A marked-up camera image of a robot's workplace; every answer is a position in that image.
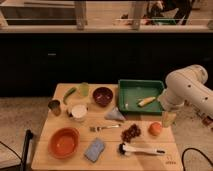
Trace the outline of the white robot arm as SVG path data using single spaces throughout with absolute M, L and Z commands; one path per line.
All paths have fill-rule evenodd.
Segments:
M 205 86 L 207 70 L 201 65 L 190 65 L 170 72 L 165 79 L 166 88 L 158 96 L 164 112 L 162 125 L 169 127 L 175 120 L 173 110 L 194 105 L 204 116 L 204 121 L 213 120 L 213 90 Z

